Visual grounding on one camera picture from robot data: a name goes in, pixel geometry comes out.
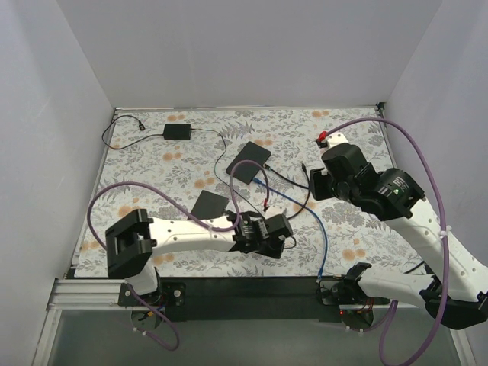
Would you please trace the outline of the black network switch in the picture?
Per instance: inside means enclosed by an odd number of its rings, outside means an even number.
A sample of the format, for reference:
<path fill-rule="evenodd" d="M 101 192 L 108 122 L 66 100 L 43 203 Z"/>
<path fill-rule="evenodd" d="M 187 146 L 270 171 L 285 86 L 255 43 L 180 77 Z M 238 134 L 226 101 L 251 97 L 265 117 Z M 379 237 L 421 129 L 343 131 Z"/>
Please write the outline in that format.
<path fill-rule="evenodd" d="M 257 165 L 264 165 L 271 156 L 271 152 L 253 142 L 247 142 L 238 152 L 237 156 L 227 166 L 226 173 L 231 175 L 234 166 L 238 164 L 233 177 L 242 183 L 249 185 L 258 174 Z"/>
<path fill-rule="evenodd" d="M 218 218 L 223 216 L 228 203 L 227 197 L 203 190 L 191 210 L 191 215 L 199 220 Z"/>

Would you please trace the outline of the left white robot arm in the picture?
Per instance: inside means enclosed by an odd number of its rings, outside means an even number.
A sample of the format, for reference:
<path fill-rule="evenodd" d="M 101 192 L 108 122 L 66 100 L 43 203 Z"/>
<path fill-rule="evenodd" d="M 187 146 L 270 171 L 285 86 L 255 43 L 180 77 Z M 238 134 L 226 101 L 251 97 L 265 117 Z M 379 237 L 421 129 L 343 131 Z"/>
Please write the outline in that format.
<path fill-rule="evenodd" d="M 210 250 L 280 258 L 285 240 L 293 235 L 282 213 L 257 218 L 229 212 L 197 223 L 153 218 L 138 209 L 105 231 L 108 277 L 126 281 L 140 296 L 153 294 L 159 290 L 160 279 L 149 263 L 154 257 Z"/>

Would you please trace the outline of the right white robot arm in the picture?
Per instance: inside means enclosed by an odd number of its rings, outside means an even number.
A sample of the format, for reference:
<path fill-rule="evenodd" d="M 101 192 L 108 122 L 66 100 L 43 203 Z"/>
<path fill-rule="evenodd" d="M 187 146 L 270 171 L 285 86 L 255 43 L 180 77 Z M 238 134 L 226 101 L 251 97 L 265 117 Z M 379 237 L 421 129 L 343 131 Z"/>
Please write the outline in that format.
<path fill-rule="evenodd" d="M 329 290 L 339 303 L 354 304 L 382 297 L 423 307 L 436 316 L 441 306 L 444 250 L 448 239 L 448 297 L 442 325 L 465 329 L 487 320 L 487 267 L 475 259 L 448 230 L 405 172 L 376 172 L 360 148 L 347 142 L 324 143 L 324 168 L 310 172 L 311 191 L 318 200 L 338 198 L 375 216 L 405 239 L 430 267 L 431 274 L 386 271 L 360 262 L 340 276 Z"/>

